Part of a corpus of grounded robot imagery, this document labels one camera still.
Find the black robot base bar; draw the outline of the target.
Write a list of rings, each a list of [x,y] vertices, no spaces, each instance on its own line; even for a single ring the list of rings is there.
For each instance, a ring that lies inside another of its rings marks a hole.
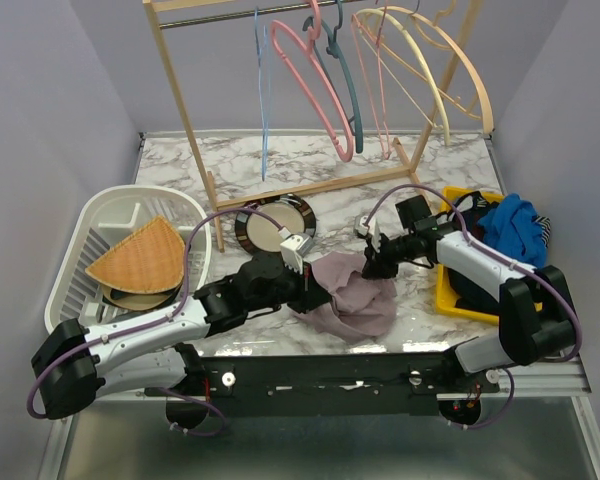
[[[445,352],[203,358],[184,343],[174,351],[185,376],[166,416],[186,427],[200,425],[207,410],[182,396],[207,400],[230,419],[441,412],[474,419],[468,404],[500,390],[493,368],[466,374]]]

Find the mauve tank top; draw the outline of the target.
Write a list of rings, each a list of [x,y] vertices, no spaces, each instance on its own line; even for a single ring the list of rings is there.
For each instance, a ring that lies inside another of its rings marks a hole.
[[[391,279],[362,277],[361,254],[331,252],[312,263],[317,283],[331,295],[329,303],[295,315],[319,333],[354,344],[386,334],[397,318],[396,288]]]

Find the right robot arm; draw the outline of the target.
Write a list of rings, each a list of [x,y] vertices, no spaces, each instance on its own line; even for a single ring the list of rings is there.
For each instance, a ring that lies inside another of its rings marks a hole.
[[[527,366],[581,343],[570,293],[560,270],[536,269],[518,263],[482,244],[455,222],[441,223],[423,196],[397,204],[405,234],[388,238],[372,214],[355,221],[355,232],[366,242],[362,275],[392,279],[400,264],[427,260],[429,266],[454,270],[484,290],[499,305],[498,331],[446,350],[440,379],[460,392],[478,372],[507,366]]]

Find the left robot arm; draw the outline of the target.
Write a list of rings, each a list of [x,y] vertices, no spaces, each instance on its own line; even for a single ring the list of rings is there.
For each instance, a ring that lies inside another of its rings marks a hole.
[[[31,359],[35,381],[27,413],[34,419],[71,416],[94,402],[106,374],[143,355],[233,330],[282,306],[304,314],[331,299],[311,264],[294,270],[281,257],[261,253],[174,306],[117,324],[87,327],[65,320]]]

